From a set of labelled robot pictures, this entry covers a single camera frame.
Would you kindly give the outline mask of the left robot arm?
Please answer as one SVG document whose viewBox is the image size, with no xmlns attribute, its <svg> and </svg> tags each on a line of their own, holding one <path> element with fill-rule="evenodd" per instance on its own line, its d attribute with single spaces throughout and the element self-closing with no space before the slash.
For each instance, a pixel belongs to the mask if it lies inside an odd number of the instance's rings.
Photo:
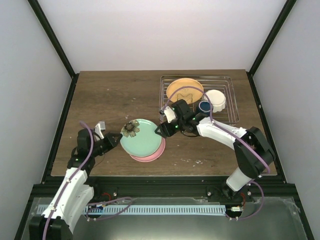
<svg viewBox="0 0 320 240">
<path fill-rule="evenodd" d="M 102 196 L 99 186 L 86 183 L 95 158 L 114 149 L 121 138 L 120 133 L 103 134 L 100 129 L 86 128 L 78 132 L 77 146 L 72 150 L 60 187 L 42 214 L 32 217 L 28 224 L 31 240 L 73 239 L 86 205 Z"/>
</svg>

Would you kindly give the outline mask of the left black frame post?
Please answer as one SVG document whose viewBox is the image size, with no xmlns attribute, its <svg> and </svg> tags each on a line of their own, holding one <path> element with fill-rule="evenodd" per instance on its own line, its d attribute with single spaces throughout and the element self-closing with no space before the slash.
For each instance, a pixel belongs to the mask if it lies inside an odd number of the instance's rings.
<svg viewBox="0 0 320 240">
<path fill-rule="evenodd" d="M 49 41 L 51 42 L 55 52 L 57 53 L 58 57 L 60 58 L 64 68 L 66 69 L 69 76 L 73 79 L 76 76 L 76 73 L 62 48 L 45 12 L 43 11 L 40 3 L 38 0 L 27 0 L 30 7 L 32 8 L 36 18 L 38 19 L 39 23 L 41 24 L 43 30 L 45 31 Z"/>
</svg>

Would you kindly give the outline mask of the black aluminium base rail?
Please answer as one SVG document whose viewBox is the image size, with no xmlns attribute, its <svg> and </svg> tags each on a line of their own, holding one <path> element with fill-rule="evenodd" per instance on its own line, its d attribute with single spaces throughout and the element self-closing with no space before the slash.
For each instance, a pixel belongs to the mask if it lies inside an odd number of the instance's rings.
<svg viewBox="0 0 320 240">
<path fill-rule="evenodd" d="M 94 187 L 94 199 L 103 193 L 115 197 L 132 198 L 208 198 L 211 202 L 236 202 L 241 194 L 249 197 L 298 197 L 296 186 L 278 176 L 263 176 L 258 185 L 243 187 L 232 197 L 223 190 L 225 176 L 90 176 L 87 184 Z"/>
</svg>

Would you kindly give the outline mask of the white scalloped bowl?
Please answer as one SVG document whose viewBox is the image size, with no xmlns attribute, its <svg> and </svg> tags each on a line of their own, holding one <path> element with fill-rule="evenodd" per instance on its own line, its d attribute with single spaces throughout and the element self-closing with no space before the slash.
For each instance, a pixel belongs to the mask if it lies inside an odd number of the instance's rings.
<svg viewBox="0 0 320 240">
<path fill-rule="evenodd" d="M 226 108 L 226 104 L 227 104 L 226 96 L 219 90 L 212 89 L 207 91 L 203 96 L 203 99 L 212 104 L 213 113 L 221 112 Z"/>
</svg>

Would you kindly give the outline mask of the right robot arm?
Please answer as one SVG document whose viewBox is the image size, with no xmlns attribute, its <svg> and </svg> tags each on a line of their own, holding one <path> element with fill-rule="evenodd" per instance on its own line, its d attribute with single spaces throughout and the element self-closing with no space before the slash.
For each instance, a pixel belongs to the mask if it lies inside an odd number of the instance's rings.
<svg viewBox="0 0 320 240">
<path fill-rule="evenodd" d="M 157 135 L 168 138 L 187 132 L 217 141 L 234 151 L 237 168 L 221 187 L 223 198 L 229 202 L 236 200 L 240 190 L 263 171 L 269 172 L 270 164 L 276 159 L 274 150 L 257 127 L 245 129 L 221 123 L 209 114 L 194 112 L 183 99 L 163 107 L 159 113 L 166 120 L 157 126 Z"/>
</svg>

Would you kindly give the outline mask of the dark blue mug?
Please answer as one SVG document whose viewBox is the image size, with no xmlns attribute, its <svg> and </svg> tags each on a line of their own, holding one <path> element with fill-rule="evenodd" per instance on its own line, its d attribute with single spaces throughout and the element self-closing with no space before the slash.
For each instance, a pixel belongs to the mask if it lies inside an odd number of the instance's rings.
<svg viewBox="0 0 320 240">
<path fill-rule="evenodd" d="M 207 100 L 202 100 L 198 103 L 196 110 L 196 113 L 203 113 L 209 115 L 211 112 L 211 104 Z"/>
</svg>

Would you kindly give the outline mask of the pink plate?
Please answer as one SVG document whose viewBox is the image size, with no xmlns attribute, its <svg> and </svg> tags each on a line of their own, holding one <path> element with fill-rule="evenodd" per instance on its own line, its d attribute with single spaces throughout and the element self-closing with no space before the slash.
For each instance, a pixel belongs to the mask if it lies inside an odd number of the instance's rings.
<svg viewBox="0 0 320 240">
<path fill-rule="evenodd" d="M 152 161 L 158 159 L 163 154 L 163 152 L 165 151 L 165 148 L 166 148 L 166 140 L 164 138 L 162 138 L 159 148 L 153 154 L 151 154 L 149 156 L 145 156 L 145 157 L 138 157 L 138 156 L 130 155 L 130 157 L 138 162 L 141 162 L 141 163 L 152 162 Z"/>
</svg>

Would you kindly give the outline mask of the black frame post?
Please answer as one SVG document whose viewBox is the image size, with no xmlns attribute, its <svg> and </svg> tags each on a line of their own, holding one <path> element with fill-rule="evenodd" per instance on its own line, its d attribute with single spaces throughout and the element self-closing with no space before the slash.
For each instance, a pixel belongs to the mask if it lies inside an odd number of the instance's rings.
<svg viewBox="0 0 320 240">
<path fill-rule="evenodd" d="M 254 76 L 260 67 L 263 59 L 265 58 L 267 52 L 272 46 L 274 40 L 276 39 L 278 33 L 280 32 L 282 26 L 284 25 L 287 17 L 289 16 L 291 10 L 295 6 L 297 0 L 286 0 L 279 15 L 277 16 L 270 32 L 268 33 L 261 49 L 258 52 L 257 57 L 255 58 L 250 70 L 248 71 L 250 76 Z"/>
<path fill-rule="evenodd" d="M 76 76 L 76 73 L 62 48 L 45 12 L 43 11 L 40 3 L 38 0 L 27 0 L 30 7 L 32 8 L 36 18 L 38 19 L 39 23 L 41 24 L 43 30 L 45 31 L 49 41 L 51 42 L 55 52 L 57 53 L 58 57 L 60 58 L 64 68 L 66 69 L 69 76 L 73 79 Z"/>
</svg>

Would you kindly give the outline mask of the yellow plate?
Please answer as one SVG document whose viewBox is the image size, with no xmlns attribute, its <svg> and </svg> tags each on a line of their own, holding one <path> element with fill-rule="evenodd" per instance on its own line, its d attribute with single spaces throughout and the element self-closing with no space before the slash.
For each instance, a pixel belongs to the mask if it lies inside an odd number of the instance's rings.
<svg viewBox="0 0 320 240">
<path fill-rule="evenodd" d="M 203 96 L 204 88 L 202 84 L 193 78 L 179 78 L 166 89 L 166 96 L 171 102 L 185 100 L 187 104 L 193 104 Z"/>
</svg>

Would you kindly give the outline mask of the mint green flower plate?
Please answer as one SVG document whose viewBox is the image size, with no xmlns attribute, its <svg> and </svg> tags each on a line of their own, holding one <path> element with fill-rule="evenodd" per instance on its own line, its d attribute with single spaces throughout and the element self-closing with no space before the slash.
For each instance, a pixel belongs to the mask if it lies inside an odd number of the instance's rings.
<svg viewBox="0 0 320 240">
<path fill-rule="evenodd" d="M 155 133 L 157 125 L 147 119 L 134 119 L 121 129 L 120 144 L 131 156 L 147 157 L 160 147 L 162 137 Z"/>
</svg>

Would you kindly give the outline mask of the right black frame post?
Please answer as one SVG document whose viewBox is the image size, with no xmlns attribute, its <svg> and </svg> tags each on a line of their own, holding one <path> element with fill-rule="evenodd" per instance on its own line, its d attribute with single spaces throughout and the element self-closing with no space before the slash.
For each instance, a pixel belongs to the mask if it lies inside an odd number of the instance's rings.
<svg viewBox="0 0 320 240">
<path fill-rule="evenodd" d="M 276 39 L 278 33 L 280 32 L 282 26 L 284 25 L 287 17 L 289 16 L 291 10 L 295 6 L 297 0 L 286 0 L 279 15 L 277 16 L 270 32 L 268 33 L 261 49 L 258 52 L 257 57 L 255 58 L 250 70 L 248 71 L 250 76 L 254 76 L 260 67 L 263 59 L 265 58 L 267 52 L 272 46 L 274 40 Z"/>
</svg>

